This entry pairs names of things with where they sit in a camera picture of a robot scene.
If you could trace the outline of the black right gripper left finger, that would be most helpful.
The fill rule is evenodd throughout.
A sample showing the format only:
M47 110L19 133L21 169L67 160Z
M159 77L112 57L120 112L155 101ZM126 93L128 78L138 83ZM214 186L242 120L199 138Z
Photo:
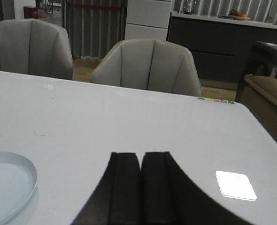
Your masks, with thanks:
M135 153L111 153L101 180L72 224L141 224L140 167Z

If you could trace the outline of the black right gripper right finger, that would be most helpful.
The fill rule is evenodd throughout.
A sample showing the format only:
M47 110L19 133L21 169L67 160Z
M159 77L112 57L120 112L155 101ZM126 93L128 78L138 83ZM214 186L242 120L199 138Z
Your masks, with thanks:
M169 152L147 152L142 161L145 225L247 225L203 192Z

